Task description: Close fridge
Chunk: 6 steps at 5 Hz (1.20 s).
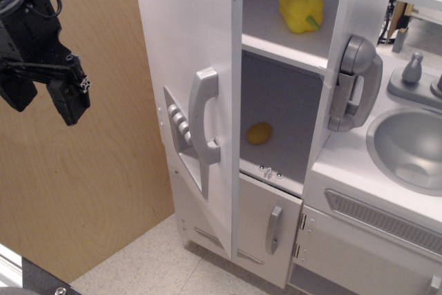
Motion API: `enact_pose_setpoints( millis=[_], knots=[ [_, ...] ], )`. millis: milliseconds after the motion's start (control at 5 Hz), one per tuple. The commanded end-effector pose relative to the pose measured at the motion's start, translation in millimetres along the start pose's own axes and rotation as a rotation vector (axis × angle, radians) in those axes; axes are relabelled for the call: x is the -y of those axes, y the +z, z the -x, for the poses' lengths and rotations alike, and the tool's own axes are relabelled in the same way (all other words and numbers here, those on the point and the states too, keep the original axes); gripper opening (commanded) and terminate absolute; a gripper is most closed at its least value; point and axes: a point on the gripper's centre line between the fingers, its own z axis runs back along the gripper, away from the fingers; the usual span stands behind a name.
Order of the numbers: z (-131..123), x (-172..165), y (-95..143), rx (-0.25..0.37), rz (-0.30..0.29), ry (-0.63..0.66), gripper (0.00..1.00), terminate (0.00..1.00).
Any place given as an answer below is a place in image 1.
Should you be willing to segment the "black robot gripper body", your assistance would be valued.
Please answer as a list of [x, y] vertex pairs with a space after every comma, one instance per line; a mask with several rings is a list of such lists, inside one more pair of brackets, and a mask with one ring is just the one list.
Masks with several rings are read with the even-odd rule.
[[61, 0], [1, 0], [1, 61], [68, 70], [78, 56], [59, 40]]

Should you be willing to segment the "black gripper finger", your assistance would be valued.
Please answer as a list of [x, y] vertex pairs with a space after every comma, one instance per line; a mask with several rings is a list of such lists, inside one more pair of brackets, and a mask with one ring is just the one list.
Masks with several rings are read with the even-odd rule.
[[22, 112], [37, 95], [34, 82], [14, 71], [1, 72], [1, 97], [16, 111]]
[[77, 55], [67, 55], [64, 61], [65, 66], [52, 75], [46, 88], [66, 125], [72, 126], [90, 107], [91, 82]]

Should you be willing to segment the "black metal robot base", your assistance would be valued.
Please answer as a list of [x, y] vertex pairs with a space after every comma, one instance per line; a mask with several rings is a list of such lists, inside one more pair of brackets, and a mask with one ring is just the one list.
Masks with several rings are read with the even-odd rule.
[[80, 295], [81, 292], [1, 244], [1, 294]]

